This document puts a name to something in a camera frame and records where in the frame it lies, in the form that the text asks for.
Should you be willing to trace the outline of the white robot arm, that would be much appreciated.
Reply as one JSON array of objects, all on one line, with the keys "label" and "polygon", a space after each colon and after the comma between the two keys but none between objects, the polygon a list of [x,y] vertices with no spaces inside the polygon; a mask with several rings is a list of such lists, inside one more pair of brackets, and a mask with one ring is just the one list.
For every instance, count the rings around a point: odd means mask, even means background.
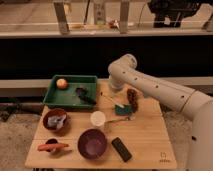
[{"label": "white robot arm", "polygon": [[213,171],[213,97],[198,90],[146,75],[136,70],[137,60],[126,54],[108,66],[109,87],[133,86],[192,121],[186,171]]}]

